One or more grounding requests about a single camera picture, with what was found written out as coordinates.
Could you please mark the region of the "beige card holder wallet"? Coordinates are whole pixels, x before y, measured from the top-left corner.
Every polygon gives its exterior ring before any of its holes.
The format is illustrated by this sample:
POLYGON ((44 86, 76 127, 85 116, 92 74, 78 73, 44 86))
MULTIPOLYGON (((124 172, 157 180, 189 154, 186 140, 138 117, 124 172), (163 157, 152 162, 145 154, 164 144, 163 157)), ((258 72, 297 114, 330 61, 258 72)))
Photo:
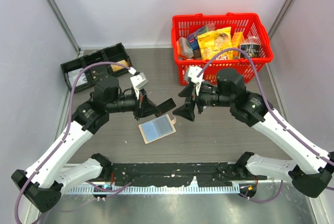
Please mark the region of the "beige card holder wallet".
POLYGON ((176 117, 171 119, 170 116, 166 114, 154 120, 139 124, 138 127, 143 137, 144 143, 149 144, 175 133, 175 123, 176 117))

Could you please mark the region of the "dark card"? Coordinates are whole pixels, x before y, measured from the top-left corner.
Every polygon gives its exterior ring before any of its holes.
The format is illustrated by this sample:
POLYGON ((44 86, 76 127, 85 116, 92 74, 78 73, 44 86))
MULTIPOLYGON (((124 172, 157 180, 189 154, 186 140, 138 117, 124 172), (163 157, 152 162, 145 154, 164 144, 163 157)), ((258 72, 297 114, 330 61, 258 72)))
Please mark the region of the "dark card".
POLYGON ((101 81, 109 76, 107 65, 98 65, 91 67, 89 69, 89 72, 91 74, 93 83, 101 81))

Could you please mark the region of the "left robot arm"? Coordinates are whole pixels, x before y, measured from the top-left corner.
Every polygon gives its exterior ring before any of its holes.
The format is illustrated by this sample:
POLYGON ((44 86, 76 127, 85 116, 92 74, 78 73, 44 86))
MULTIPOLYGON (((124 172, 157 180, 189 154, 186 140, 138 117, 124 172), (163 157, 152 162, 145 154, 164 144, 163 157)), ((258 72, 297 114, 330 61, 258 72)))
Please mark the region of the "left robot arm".
POLYGON ((69 124, 43 156, 26 170, 18 169, 12 174, 11 179, 21 194, 41 213, 52 209, 70 188, 92 179, 106 181, 111 177, 112 163, 101 154, 61 171, 73 154, 109 121, 111 113, 132 112, 139 120, 161 112, 147 97, 145 75, 139 73, 130 80, 132 87, 126 90, 120 88, 115 77, 97 82, 89 100, 70 114, 69 124))

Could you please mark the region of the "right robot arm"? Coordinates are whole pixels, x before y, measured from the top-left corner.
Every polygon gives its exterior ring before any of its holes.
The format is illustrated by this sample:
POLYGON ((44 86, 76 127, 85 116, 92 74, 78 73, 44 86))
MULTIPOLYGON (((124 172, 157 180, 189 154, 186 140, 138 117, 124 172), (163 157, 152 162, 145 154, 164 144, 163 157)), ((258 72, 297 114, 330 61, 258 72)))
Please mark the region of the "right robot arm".
POLYGON ((317 198, 332 180, 333 152, 299 133, 263 95, 248 91, 235 69, 218 71, 215 86, 203 80, 201 71, 195 66, 186 71, 188 85, 178 94, 185 103, 173 114, 194 121, 195 108, 202 113, 204 107, 228 107, 236 120, 267 136, 290 157, 279 160, 245 152, 236 162, 236 175, 243 180, 260 175, 286 181, 300 193, 317 198))

